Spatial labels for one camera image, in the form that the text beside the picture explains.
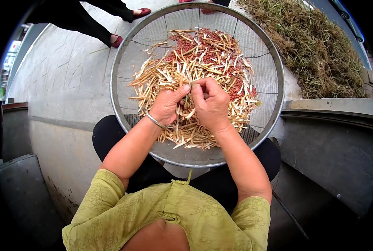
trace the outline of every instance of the round sieve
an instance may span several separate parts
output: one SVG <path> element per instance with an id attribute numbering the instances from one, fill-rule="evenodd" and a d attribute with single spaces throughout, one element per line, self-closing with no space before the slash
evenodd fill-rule
<path id="1" fill-rule="evenodd" d="M 205 15 L 202 8 L 216 10 Z M 250 123 L 243 129 L 241 137 L 253 150 L 269 135 L 280 116 L 284 100 L 284 71 L 280 56 L 270 38 L 249 18 L 241 13 L 211 3 L 182 3 L 162 8 L 140 21 L 124 39 L 118 49 L 111 70 L 110 96 L 115 116 L 126 133 L 141 119 L 138 117 L 138 102 L 129 97 L 134 96 L 134 89 L 127 87 L 135 70 L 149 58 L 143 50 L 154 44 L 167 41 L 168 45 L 176 45 L 169 39 L 169 30 L 189 30 L 194 27 L 210 28 L 225 31 L 239 41 L 239 47 L 254 68 L 255 76 L 250 74 L 249 81 L 256 87 L 256 99 L 262 105 L 250 113 Z M 163 45 L 150 50 L 162 58 L 171 50 Z M 220 148 L 202 150 L 199 148 L 173 149 L 175 143 L 166 140 L 155 142 L 150 154 L 164 162 L 189 168 L 209 168 L 225 164 Z"/>

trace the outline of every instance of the lap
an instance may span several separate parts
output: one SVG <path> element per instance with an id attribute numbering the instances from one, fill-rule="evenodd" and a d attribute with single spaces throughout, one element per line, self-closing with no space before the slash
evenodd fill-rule
<path id="1" fill-rule="evenodd" d="M 93 130 L 93 146 L 103 161 L 110 149 L 126 135 L 114 115 L 101 119 Z M 254 153 L 264 166 L 269 180 L 279 172 L 281 154 L 273 142 L 266 138 Z M 147 155 L 140 168 L 129 179 L 128 193 L 139 191 L 153 184 L 169 183 L 179 179 L 169 173 L 151 155 Z M 237 186 L 227 165 L 220 166 L 190 181 L 190 186 L 215 198 L 230 214 L 238 200 Z"/>

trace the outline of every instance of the foot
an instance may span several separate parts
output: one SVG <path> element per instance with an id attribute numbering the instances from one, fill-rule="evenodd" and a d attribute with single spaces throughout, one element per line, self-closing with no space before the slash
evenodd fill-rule
<path id="1" fill-rule="evenodd" d="M 122 40 L 123 39 L 122 39 L 121 36 L 111 34 L 111 37 L 110 37 L 111 47 L 118 48 L 119 45 L 121 44 Z"/>
<path id="2" fill-rule="evenodd" d="M 204 14 L 209 14 L 209 13 L 212 13 L 212 12 L 214 12 L 214 10 L 202 9 L 202 13 L 204 13 Z"/>
<path id="3" fill-rule="evenodd" d="M 133 10 L 134 13 L 134 19 L 144 17 L 146 15 L 149 15 L 152 11 L 147 8 L 141 8 L 139 10 Z"/>

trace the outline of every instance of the tire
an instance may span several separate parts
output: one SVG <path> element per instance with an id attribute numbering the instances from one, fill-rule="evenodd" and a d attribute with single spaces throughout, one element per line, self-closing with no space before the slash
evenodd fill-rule
<path id="1" fill-rule="evenodd" d="M 340 17 L 343 19 L 349 19 L 350 15 L 345 11 L 340 11 Z"/>

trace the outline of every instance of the person's leg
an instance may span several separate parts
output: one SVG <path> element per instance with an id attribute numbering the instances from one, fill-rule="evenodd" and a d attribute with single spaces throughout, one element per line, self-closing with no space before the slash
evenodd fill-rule
<path id="1" fill-rule="evenodd" d="M 280 170 L 281 154 L 273 142 L 266 138 L 254 153 L 272 181 Z M 237 205 L 238 191 L 227 165 L 220 166 L 190 181 L 189 185 L 215 198 L 231 214 Z"/>
<path id="2" fill-rule="evenodd" d="M 228 5 L 230 4 L 230 0 L 212 0 L 215 4 L 220 4 L 220 5 L 223 5 L 225 7 L 228 7 Z"/>
<path id="3" fill-rule="evenodd" d="M 111 47 L 111 33 L 94 20 L 79 1 L 47 0 L 33 11 L 27 22 L 52 23 L 62 29 L 95 37 Z"/>
<path id="4" fill-rule="evenodd" d="M 125 135 L 126 133 L 114 115 L 102 118 L 94 126 L 93 146 L 102 162 L 111 148 Z M 177 178 L 148 154 L 139 169 L 129 179 L 127 193 L 137 192 L 153 184 L 169 183 L 171 179 Z"/>
<path id="5" fill-rule="evenodd" d="M 127 5 L 120 0 L 87 0 L 86 2 L 94 5 L 113 16 L 122 17 L 125 21 L 132 22 L 134 13 L 127 8 Z"/>

